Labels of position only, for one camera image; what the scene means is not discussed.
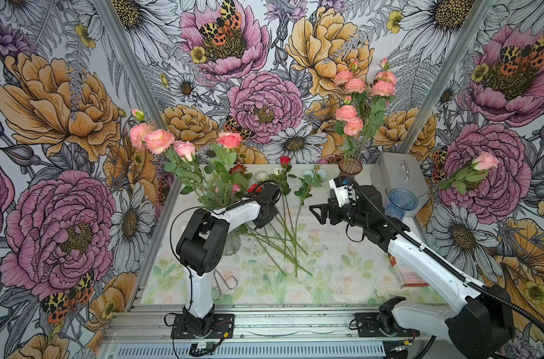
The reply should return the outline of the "blue purple glass vase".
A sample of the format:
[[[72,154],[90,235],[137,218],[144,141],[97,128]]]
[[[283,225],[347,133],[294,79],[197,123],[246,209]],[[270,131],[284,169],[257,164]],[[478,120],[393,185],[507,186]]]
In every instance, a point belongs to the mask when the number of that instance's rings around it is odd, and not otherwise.
[[[411,191],[404,188],[395,188],[388,194],[385,214],[388,217],[403,221],[405,215],[413,211],[417,205],[418,199]]]

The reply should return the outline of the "pink rose stem bunch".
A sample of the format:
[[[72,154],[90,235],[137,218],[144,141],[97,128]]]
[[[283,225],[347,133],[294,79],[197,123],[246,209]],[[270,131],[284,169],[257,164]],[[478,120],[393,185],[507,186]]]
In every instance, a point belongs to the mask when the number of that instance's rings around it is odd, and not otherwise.
[[[172,174],[182,182],[181,194],[200,194],[203,184],[198,174],[199,162],[196,148],[191,142],[176,140],[173,133],[156,129],[140,109],[131,110],[136,124],[129,131],[130,141],[135,149],[145,149],[160,160],[164,173]]]

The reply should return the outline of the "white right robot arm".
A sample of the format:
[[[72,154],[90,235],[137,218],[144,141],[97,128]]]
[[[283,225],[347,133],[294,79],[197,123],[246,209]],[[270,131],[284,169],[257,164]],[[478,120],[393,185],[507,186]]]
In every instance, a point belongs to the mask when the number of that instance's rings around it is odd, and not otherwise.
[[[396,296],[379,307],[380,330],[393,336],[420,331],[451,342],[466,358],[493,358],[514,338],[509,296],[460,271],[417,238],[406,224],[383,211],[381,194],[350,177],[331,179],[327,203],[310,206],[320,224],[358,227],[363,239],[409,266],[445,300],[444,307],[419,305]]]

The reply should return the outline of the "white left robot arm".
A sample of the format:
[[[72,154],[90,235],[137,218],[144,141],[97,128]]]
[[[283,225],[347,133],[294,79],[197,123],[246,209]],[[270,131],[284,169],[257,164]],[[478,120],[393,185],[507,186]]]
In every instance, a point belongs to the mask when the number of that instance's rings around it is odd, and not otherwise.
[[[253,186],[247,197],[222,209],[196,209],[176,245],[176,256],[190,275],[190,299],[186,314],[204,320],[214,311],[211,272],[224,255],[230,232],[249,222],[257,229],[278,214],[282,195],[279,183],[264,181]]]

